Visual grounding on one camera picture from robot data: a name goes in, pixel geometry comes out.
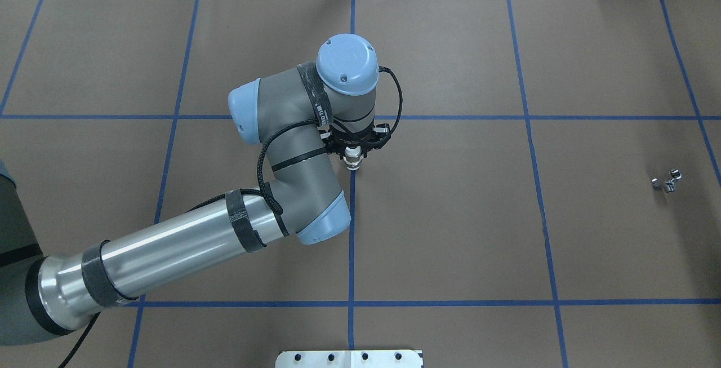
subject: robotic arm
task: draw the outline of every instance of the robotic arm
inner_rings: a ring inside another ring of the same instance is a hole
[[[231,190],[69,257],[43,257],[0,162],[0,345],[70,334],[102,309],[281,237],[296,235],[309,245],[347,229],[350,212],[327,154],[357,170],[369,150],[390,138],[397,121],[393,129],[373,124],[379,70],[390,72],[378,66],[368,41],[339,34],[315,62],[235,89],[228,103],[241,137],[263,142],[258,187]],[[275,176],[269,183],[262,175],[266,155]]]

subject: black cable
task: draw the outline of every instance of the black cable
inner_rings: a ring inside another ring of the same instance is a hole
[[[353,139],[355,139],[354,141],[351,142],[352,144],[360,145],[360,147],[364,147],[366,149],[373,149],[375,147],[379,147],[379,145],[385,144],[390,139],[393,132],[396,131],[396,127],[398,127],[398,122],[401,119],[401,113],[403,112],[403,91],[401,90],[401,85],[398,81],[398,78],[396,78],[396,74],[393,73],[392,70],[390,70],[389,68],[386,68],[384,66],[379,66],[378,71],[388,73],[388,75],[390,75],[391,78],[393,78],[393,81],[396,83],[396,88],[398,88],[398,114],[396,114],[396,121],[394,122],[393,127],[391,127],[391,130],[388,132],[388,134],[386,134],[386,136],[383,137],[383,139],[380,139],[380,140],[376,141],[375,143],[372,143],[372,142],[361,139],[361,137],[358,134],[355,134],[354,132],[350,131],[350,129],[348,129],[348,127],[345,127],[345,125],[342,124],[341,122],[333,122],[333,124],[340,127],[341,130],[343,130],[343,132],[345,132],[346,134],[353,137]]]
[[[260,149],[260,155],[258,156],[258,187],[260,188],[260,196],[263,196],[263,199],[265,199],[265,203],[268,204],[268,207],[273,211],[275,214],[283,214],[283,207],[281,206],[278,201],[276,201],[275,198],[273,198],[273,195],[270,195],[268,191],[265,188],[265,181],[263,181],[263,161],[265,160],[265,154],[268,152],[268,147],[270,146],[270,143],[273,142],[273,140],[277,139],[281,135],[283,135],[284,132],[293,130],[297,127],[303,127],[303,126],[311,126],[315,125],[317,126],[316,119],[307,119],[307,121],[301,121],[301,122],[294,122],[293,124],[290,124],[286,127],[283,127],[282,129],[276,131],[271,137],[268,137],[268,140],[265,140],[263,143],[262,149]]]
[[[240,190],[240,193],[241,193],[242,195],[262,196],[262,193],[260,193],[259,190],[255,190],[255,189],[241,189],[241,190]],[[207,199],[205,202],[193,206],[192,209],[186,211],[185,213],[194,211],[195,209],[202,208],[203,206],[207,206],[207,205],[209,205],[209,204],[211,204],[211,203],[215,203],[215,202],[219,201],[220,199],[225,199],[225,193],[222,193],[222,194],[220,194],[220,195],[218,195],[218,196],[216,196],[216,197],[214,197],[214,198]]]
[[[87,327],[85,327],[85,330],[83,331],[83,334],[80,334],[80,338],[78,338],[77,342],[75,342],[73,349],[70,350],[68,356],[65,357],[65,360],[63,360],[63,362],[61,362],[60,365],[57,366],[57,368],[65,368],[65,366],[70,362],[70,360],[72,360],[72,358],[75,356],[75,353],[78,352],[78,348],[80,348],[80,345],[82,345],[83,341],[85,340],[85,337],[88,337],[88,333],[95,324],[95,320],[97,320],[98,316],[100,316],[100,312],[92,315],[92,317],[90,318],[90,322],[88,322]]]

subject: end effector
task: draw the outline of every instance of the end effector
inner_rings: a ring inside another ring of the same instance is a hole
[[[304,244],[333,237],[350,224],[327,154],[338,154],[347,168],[357,170],[368,152],[390,139],[389,124],[373,123],[381,71],[390,72],[378,66],[370,42],[338,34],[322,44],[315,62],[258,78],[229,94],[241,137],[267,149],[275,180],[265,184],[259,178],[260,189],[282,208],[275,212],[279,224]],[[293,127],[309,119],[313,124]]]

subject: metal bracket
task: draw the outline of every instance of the metal bracket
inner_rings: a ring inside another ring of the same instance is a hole
[[[275,368],[422,368],[421,350],[335,350],[325,352],[282,352]]]

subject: metal part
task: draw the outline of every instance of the metal part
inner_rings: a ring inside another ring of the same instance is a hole
[[[669,171],[670,180],[665,181],[664,183],[661,183],[658,178],[653,178],[651,180],[651,186],[653,186],[656,189],[663,188],[665,193],[672,193],[675,192],[677,187],[675,184],[677,181],[680,181],[680,179],[683,177],[682,173],[680,173],[679,170],[670,170]]]
[[[282,352],[275,368],[337,366],[342,368],[422,368],[422,350],[329,350]]]
[[[253,229],[266,244],[283,237],[260,196],[244,196]],[[231,225],[224,199],[108,242],[101,259],[110,282],[126,297],[139,296],[183,276],[245,252]],[[39,271],[39,293],[47,314],[68,330],[88,323],[104,307],[90,297],[81,272],[82,253],[48,257]]]
[[[363,161],[363,150],[360,147],[345,147],[345,154],[343,155],[343,162],[345,167],[349,171],[358,170],[361,167]]]

